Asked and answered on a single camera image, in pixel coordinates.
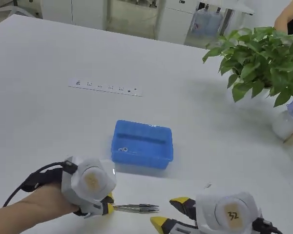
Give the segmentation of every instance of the blue plastic tray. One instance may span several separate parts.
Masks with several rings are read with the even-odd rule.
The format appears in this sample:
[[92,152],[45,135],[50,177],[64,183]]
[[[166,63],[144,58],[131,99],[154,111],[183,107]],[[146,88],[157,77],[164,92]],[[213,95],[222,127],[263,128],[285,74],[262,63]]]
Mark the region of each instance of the blue plastic tray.
[[111,152],[116,163],[165,169],[173,160],[171,129],[118,120]]

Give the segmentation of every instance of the white round cap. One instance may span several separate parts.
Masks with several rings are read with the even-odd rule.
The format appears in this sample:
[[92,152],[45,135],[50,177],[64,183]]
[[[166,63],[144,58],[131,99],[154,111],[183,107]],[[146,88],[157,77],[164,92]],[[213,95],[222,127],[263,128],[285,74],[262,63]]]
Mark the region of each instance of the white round cap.
[[98,167],[90,167],[84,171],[80,180],[80,188],[87,194],[95,194],[106,186],[106,173]]
[[219,225],[230,232],[240,232],[252,222],[247,205],[233,196],[227,196],[217,203],[215,216]]

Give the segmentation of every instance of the white table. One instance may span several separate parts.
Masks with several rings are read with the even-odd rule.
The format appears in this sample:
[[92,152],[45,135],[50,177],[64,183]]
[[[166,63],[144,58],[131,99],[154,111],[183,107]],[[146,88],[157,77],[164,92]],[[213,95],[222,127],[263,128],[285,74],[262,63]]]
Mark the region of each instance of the white table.
[[[175,195],[193,197],[208,182],[235,185],[293,234],[293,163],[263,118],[284,107],[263,111],[272,108],[267,101],[253,112],[234,109],[225,99],[226,78],[217,74],[220,58],[203,65],[205,52],[21,16],[0,23],[0,205],[42,165],[67,155],[110,158],[115,123],[126,119],[170,127],[174,161],[165,171],[118,165],[117,172],[153,176],[118,173],[118,204],[155,194],[150,203],[162,205]],[[72,78],[137,86],[144,96],[69,88]],[[155,193],[160,188],[167,193]],[[145,216],[104,219],[87,220],[79,231],[84,223],[71,215],[28,233],[155,233]]]

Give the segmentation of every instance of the potted plant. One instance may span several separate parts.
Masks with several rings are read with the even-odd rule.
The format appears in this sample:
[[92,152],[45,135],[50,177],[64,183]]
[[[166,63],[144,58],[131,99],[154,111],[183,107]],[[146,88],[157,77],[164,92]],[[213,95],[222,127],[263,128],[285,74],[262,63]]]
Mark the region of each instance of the potted plant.
[[203,57],[223,56],[221,75],[231,71],[228,88],[232,87],[234,102],[251,90],[251,98],[267,89],[277,96],[274,106],[286,103],[293,96],[293,36],[272,27],[234,30],[228,37],[220,36],[218,45]]

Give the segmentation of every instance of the floor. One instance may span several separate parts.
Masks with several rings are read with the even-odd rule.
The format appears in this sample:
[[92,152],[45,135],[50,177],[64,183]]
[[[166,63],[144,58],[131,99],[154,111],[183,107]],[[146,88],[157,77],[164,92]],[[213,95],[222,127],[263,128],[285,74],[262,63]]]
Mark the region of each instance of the floor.
[[[41,17],[41,8],[40,8],[40,0],[33,0],[33,2],[29,2],[29,0],[18,0],[19,6],[25,8],[28,12],[33,15],[37,15]],[[8,17],[8,12],[0,12],[0,22],[5,20]]]
[[[158,8],[149,7],[148,1],[139,0],[110,0],[111,14],[107,30],[132,36],[155,39],[155,24],[158,16]],[[25,8],[33,15],[42,16],[40,0],[18,0],[19,6]],[[0,22],[6,19],[8,13],[0,13]],[[188,33],[185,45],[204,48],[212,39],[198,39]]]
[[148,1],[111,0],[111,18],[108,31],[155,39],[158,9],[149,7]]

